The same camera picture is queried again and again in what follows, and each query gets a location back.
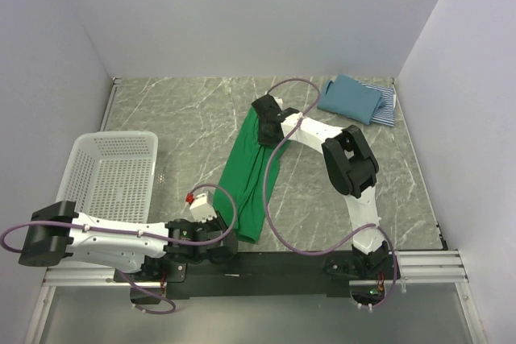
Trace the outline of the green tank top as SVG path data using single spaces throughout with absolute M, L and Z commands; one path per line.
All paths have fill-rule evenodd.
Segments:
M 232 206 L 236 205 L 238 218 L 233 230 L 240 241 L 253 244 L 260 239 L 265 220 L 262 192 L 266 166 L 271 164 L 266 191 L 266 197 L 270 198 L 279 175 L 280 158 L 288 147 L 285 144 L 272 155 L 271 147 L 258 143 L 258 129 L 259 119 L 250 109 L 218 182 L 224 190 L 216 190 L 213 201 L 226 224 L 231 223 Z

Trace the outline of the teal blue tank top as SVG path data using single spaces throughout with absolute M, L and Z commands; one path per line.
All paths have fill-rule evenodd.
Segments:
M 384 105 L 385 99 L 380 91 L 353 78 L 338 75 L 323 86 L 317 108 L 368 125 Z

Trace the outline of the blue white striped tank top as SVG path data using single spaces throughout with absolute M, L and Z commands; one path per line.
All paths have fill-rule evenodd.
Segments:
M 383 102 L 372 115 L 371 123 L 394 127 L 395 125 L 395 107 L 396 95 L 393 88 L 382 87 L 378 85 L 364 83 L 364 86 L 376 90 L 381 93 Z

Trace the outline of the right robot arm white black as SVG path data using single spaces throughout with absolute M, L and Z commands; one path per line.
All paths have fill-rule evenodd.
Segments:
M 333 188 L 347 205 L 352 230 L 352 270 L 365 279 L 381 272 L 387 261 L 387 238 L 379 230 L 376 205 L 378 162 L 362 131 L 354 125 L 331 126 L 307 118 L 269 94 L 252 103 L 258 118 L 258 143 L 278 149 L 292 140 L 324 158 Z

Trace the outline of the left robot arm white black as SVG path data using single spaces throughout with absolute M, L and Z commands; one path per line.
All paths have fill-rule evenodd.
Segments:
M 224 220 L 177 219 L 152 224 L 109 221 L 59 201 L 31 215 L 19 256 L 27 267 L 53 267 L 68 259 L 112 267 L 141 280 L 154 280 L 166 263 L 223 263 L 238 250 Z

